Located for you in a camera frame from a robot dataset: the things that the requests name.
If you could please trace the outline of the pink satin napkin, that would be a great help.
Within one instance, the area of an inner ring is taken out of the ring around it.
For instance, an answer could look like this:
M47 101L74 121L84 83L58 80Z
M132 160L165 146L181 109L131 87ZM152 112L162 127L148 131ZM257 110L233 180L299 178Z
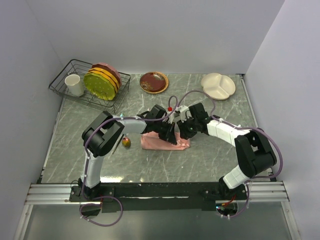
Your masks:
M180 137L180 133L175 133L177 144L164 141L159 138L159 134L152 131L141 135L140 144L144 150L155 151L182 151L190 147L190 140Z

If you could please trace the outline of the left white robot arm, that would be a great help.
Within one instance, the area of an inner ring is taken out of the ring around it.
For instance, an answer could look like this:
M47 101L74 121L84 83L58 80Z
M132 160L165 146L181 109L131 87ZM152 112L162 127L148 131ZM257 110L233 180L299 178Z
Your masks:
M120 136L155 132L161 140L176 145L175 124L168 120L171 114L173 112L167 112L158 104L136 116L115 116L108 111L102 112L81 136L85 151L80 177L81 195L88 201L97 199L104 158Z

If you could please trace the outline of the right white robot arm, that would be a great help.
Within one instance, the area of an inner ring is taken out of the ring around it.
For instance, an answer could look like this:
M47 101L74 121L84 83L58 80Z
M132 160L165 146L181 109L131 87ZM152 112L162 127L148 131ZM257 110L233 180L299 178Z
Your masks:
M174 112L180 137L190 139L197 133L216 137L235 147L237 165L218 181L217 191L230 199L242 191L244 183L274 166L277 157L269 139L258 128L234 125L217 115L209 115L202 103L180 106Z

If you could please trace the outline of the cream divided plate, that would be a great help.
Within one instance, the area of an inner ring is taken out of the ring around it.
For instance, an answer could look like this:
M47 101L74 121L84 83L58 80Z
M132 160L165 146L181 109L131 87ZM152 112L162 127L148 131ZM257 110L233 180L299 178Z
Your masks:
M214 100L226 100L236 92L234 81L227 75L210 73L201 80L203 91Z

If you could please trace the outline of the iridescent metal spoon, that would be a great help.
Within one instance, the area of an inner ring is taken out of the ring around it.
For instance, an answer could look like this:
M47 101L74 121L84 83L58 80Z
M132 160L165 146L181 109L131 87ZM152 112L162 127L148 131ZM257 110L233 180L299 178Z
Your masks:
M121 144L126 149L129 149L131 147L131 140L127 137L126 134L123 134L123 136L121 137Z

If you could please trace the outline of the black utensil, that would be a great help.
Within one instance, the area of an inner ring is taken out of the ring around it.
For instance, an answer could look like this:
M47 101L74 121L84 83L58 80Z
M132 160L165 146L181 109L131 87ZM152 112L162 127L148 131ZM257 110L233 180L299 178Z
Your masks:
M113 155L115 153L115 151L117 150L118 146L120 145L120 143L122 142L122 139L125 135L122 134L119 139L117 140L116 144L115 144L115 147L113 148L111 154Z

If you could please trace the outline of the dark red decorated plate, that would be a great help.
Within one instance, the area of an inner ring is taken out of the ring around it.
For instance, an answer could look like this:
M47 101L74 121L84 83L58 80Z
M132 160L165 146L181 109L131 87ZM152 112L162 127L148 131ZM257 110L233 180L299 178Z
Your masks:
M169 86L168 78L161 72L147 72L140 77L140 87L147 93L158 94Z

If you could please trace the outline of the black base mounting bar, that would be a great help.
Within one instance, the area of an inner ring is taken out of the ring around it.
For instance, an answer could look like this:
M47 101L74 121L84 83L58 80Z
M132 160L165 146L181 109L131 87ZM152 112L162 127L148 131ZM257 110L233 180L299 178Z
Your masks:
M202 210L215 211L217 201L245 200L244 185L228 190L219 182L100 183L82 193L81 184L71 188L72 203L97 204L102 213L118 211Z

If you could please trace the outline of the green polka dot plate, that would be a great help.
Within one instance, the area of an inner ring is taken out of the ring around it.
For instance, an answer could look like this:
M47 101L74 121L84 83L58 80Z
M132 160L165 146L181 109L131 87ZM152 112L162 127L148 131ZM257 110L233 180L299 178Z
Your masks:
M113 84L105 77L96 73L87 73L83 77L84 86L96 97L112 101L116 96Z

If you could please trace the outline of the orange plate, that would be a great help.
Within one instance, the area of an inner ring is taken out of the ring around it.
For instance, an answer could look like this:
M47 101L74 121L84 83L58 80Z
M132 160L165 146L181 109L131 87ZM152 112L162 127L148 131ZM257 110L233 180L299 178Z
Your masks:
M101 75L102 77L110 81L110 83L113 85L115 89L115 93L119 91L121 83L110 71L103 69L101 67L93 67L93 68L90 68L88 72Z

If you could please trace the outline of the dark pink plate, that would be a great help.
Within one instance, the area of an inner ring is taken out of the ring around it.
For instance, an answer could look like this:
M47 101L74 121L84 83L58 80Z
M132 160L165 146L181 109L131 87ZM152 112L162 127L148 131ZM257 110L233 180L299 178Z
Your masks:
M108 71L117 79L119 85L120 86L122 85L121 75L113 66L111 66L107 63L104 63L104 62L98 62L98 63L93 64L91 67L92 68L101 68L101 69Z

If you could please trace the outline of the white cup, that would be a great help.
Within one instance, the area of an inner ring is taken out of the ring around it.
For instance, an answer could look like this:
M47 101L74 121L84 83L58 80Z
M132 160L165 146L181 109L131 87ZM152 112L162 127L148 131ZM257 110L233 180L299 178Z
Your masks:
M68 87L71 94L73 94L74 96L80 97L84 94L84 91L85 91L84 85L83 85L79 75L77 75L77 74L68 75L65 78L64 83Z

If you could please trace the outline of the aluminium frame rail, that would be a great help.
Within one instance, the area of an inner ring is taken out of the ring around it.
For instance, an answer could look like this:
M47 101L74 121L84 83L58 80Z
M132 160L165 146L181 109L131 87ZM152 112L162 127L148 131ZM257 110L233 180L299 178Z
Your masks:
M254 181L249 184L249 202L288 202L289 196L283 182ZM24 201L25 205L70 204L70 183L31 184Z

